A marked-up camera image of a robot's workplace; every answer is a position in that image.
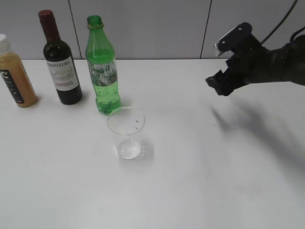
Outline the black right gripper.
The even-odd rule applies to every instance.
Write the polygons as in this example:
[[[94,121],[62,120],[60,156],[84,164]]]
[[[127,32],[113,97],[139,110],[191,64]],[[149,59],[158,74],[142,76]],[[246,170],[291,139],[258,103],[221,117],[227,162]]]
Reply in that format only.
[[[228,96],[234,90],[254,83],[287,82],[285,68],[290,46],[280,49],[266,49],[253,35],[247,22],[239,24],[243,38],[230,51],[234,55],[227,61],[225,74],[219,70],[205,79],[209,87],[219,96]]]

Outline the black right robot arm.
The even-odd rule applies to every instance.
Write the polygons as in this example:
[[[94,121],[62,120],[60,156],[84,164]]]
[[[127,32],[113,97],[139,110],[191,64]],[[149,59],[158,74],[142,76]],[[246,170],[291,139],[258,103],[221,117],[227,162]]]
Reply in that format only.
[[[231,51],[227,69],[206,78],[218,95],[228,96],[235,89],[254,83],[292,82],[305,84],[305,37],[276,50],[266,49],[253,35],[252,26],[243,22],[215,43],[217,54]]]

